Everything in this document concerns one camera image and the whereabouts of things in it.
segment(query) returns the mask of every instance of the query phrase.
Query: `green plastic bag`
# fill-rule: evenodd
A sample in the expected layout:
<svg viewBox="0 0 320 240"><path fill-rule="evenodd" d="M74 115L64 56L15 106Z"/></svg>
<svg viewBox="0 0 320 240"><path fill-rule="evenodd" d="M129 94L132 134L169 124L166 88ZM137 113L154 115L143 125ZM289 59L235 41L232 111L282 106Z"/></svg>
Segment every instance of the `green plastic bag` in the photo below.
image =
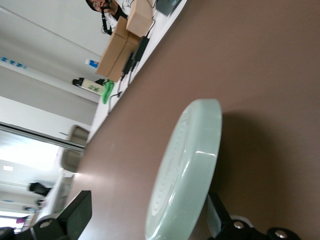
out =
<svg viewBox="0 0 320 240"><path fill-rule="evenodd" d="M110 97L112 89L114 89L115 83L110 79L108 79L103 83L103 85L104 85L104 91L101 94L101 98L102 98L103 104L106 104L108 101L108 98Z"/></svg>

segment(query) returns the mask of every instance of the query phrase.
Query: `light green plate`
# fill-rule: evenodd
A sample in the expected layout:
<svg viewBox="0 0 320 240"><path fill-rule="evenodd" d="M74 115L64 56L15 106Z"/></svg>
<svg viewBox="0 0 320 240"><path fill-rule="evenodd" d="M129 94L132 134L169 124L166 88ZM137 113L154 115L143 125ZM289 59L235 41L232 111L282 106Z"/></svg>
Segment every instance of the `light green plate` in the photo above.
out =
<svg viewBox="0 0 320 240"><path fill-rule="evenodd" d="M215 99L193 101L179 118L153 187L147 240L187 240L203 208L215 171L222 112Z"/></svg>

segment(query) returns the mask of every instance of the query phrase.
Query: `brown box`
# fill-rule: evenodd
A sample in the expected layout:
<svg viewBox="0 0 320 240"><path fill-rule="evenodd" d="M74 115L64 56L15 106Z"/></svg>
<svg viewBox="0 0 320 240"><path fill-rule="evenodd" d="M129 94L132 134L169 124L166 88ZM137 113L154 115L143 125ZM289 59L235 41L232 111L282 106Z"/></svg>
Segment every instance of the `brown box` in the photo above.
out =
<svg viewBox="0 0 320 240"><path fill-rule="evenodd" d="M132 2L126 29L139 36L145 36L152 24L152 3L146 0L134 0Z"/></svg>
<svg viewBox="0 0 320 240"><path fill-rule="evenodd" d="M127 20L120 17L95 72L114 82L119 81L129 54L136 50L140 41L138 36L126 30L126 26Z"/></svg>

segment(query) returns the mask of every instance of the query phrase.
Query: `screw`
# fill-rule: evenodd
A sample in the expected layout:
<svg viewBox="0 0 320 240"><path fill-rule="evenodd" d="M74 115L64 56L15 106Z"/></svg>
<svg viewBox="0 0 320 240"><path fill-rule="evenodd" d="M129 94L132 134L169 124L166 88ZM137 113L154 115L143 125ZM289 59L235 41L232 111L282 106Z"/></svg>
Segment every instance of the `screw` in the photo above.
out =
<svg viewBox="0 0 320 240"><path fill-rule="evenodd" d="M287 234L282 230L275 231L275 235L281 239L286 239L288 237Z"/></svg>
<svg viewBox="0 0 320 240"><path fill-rule="evenodd" d="M244 224L240 221L235 221L233 226L235 226L237 229L243 229L245 227Z"/></svg>
<svg viewBox="0 0 320 240"><path fill-rule="evenodd" d="M50 221L45 221L43 223L40 224L40 228L43 229L43 228L46 228L50 225L51 223L51 220Z"/></svg>

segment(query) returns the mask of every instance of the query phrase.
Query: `cardboard box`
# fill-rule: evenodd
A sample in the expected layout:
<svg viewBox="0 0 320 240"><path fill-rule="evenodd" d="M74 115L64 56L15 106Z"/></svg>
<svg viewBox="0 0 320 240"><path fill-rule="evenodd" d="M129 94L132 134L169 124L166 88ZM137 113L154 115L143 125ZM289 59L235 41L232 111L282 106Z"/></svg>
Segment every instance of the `cardboard box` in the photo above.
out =
<svg viewBox="0 0 320 240"><path fill-rule="evenodd" d="M152 6L152 3L147 2L146 0L134 0L132 2L128 22L126 25L126 29L129 32L139 37L147 34L153 22L153 10L150 5Z"/></svg>
<svg viewBox="0 0 320 240"><path fill-rule="evenodd" d="M140 37L126 29L127 20L120 17L111 35L109 44L104 50L96 74L102 75L113 82L118 82L122 76L122 69L130 53L133 53L139 44Z"/></svg>

